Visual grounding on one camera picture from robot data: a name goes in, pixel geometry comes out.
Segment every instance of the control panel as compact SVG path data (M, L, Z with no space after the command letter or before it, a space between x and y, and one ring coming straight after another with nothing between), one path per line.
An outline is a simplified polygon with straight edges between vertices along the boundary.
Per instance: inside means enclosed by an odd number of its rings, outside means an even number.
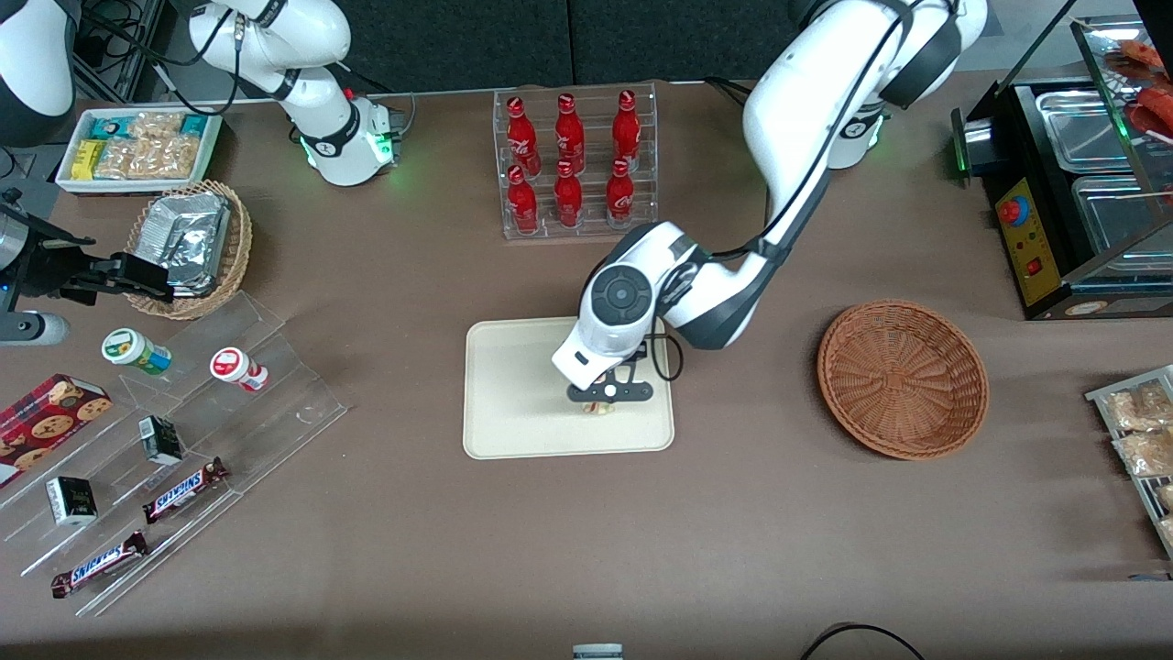
M1032 305L1058 288L1062 279L1026 179L1011 188L994 210L998 213L1002 239L1006 243L1023 301Z

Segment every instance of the red button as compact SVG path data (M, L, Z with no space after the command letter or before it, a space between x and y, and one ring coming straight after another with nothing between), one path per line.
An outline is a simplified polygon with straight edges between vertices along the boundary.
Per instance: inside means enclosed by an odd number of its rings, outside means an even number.
M1009 202L1002 204L998 207L998 219L1005 222L1006 224L1010 224L1016 219L1018 219L1018 216L1022 215L1022 212L1023 212L1022 205L1015 199L1010 199Z

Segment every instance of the brown woven basket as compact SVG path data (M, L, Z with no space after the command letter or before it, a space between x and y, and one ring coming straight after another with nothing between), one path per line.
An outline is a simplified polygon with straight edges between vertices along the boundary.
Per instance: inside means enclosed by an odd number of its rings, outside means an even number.
M224 249L221 252L221 265L216 290L203 298L175 298L171 302L162 302L145 295L127 294L130 304L141 312L154 315L164 315L175 320L190 320L211 313L236 294L244 279L244 271L249 266L249 250L252 247L252 220L249 218L249 209L244 207L240 198L231 188L217 181L201 181L191 185L168 190L163 197L174 195L194 195L196 192L217 192L223 195L232 204L232 215L229 218L228 236L224 238ZM127 240L127 251L134 250L138 243L138 233L142 231L143 220L147 219L148 204L141 213L138 222L130 230L130 238Z
M907 461L961 449L990 402L974 345L943 315L906 300L841 313L819 346L818 372L822 396L847 433Z

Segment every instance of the red bottle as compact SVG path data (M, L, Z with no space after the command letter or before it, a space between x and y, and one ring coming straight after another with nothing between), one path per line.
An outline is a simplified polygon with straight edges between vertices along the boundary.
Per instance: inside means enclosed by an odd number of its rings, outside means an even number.
M509 212L522 233L537 231L537 195L520 165L509 165Z
M575 166L565 158L558 161L554 198L558 202L558 222L568 229L578 226L583 210L583 186L575 176Z
M554 124L554 135L558 138L558 157L569 159L575 173L582 173L586 169L586 134L583 120L575 111L575 97L570 94L558 94L558 121Z
M509 150L514 162L521 165L526 176L537 176L542 171L542 156L537 155L537 132L526 116L526 103L514 96L506 101L506 111L509 113Z
M636 114L636 93L619 91L619 114L611 123L615 157L628 161L628 171L639 169L639 115Z
M628 176L628 161L615 158L611 179L606 182L606 223L613 227L626 226L631 222L631 197L635 185Z

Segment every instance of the table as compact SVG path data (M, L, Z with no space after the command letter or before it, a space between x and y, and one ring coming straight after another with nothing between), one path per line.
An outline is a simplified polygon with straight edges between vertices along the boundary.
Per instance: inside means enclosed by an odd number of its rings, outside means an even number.
M663 453L475 462L461 449L465 333L575 313L605 243L501 236L491 94L423 96L402 164L332 188L276 104L225 118L210 176L256 223L245 288L353 410L97 619L75 619L0 552L0 656L796 658L845 620L930 658L1167 656L1173 586L1084 392L1171 362L1168 320L1022 320L979 188L947 178L958 74L836 172L745 336L687 352ZM662 217L740 244L764 184L738 108L658 86ZM142 198L62 195L52 217L124 244ZM880 457L829 416L823 328L882 297L960 325L990 376L982 433L924 463ZM181 324L106 297L59 300L61 347L6 351L0 401L54 372L114 383L99 355L129 324Z

